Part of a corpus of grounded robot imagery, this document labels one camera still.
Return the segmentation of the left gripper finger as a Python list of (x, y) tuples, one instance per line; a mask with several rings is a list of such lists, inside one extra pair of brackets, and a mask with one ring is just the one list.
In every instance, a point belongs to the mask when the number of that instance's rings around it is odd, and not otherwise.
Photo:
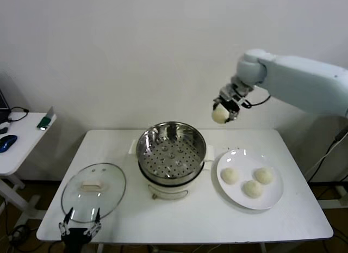
[(70, 208), (69, 212), (65, 215), (63, 222), (59, 223), (59, 230), (61, 234), (69, 234), (69, 221), (71, 219), (71, 215), (73, 213), (73, 207)]
[(101, 229), (101, 223), (100, 223), (100, 208), (97, 211), (96, 218), (94, 221), (94, 224), (91, 228), (87, 229), (84, 232), (84, 235), (86, 236), (95, 236), (98, 234), (99, 230)]

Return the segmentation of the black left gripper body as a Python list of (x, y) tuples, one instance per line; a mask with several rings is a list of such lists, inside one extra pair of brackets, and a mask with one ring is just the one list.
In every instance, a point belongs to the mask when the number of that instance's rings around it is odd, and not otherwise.
[(92, 240), (92, 236), (85, 234), (87, 228), (70, 228), (68, 232), (61, 234), (61, 240), (65, 245), (64, 252), (67, 253), (80, 253), (85, 244), (88, 244)]

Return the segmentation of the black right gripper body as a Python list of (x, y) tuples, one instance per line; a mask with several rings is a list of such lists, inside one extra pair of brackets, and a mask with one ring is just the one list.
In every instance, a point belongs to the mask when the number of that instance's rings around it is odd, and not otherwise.
[(251, 109), (252, 105), (246, 99), (250, 90), (249, 87), (229, 83), (220, 89), (219, 98), (222, 105), (230, 112), (238, 112), (241, 107)]

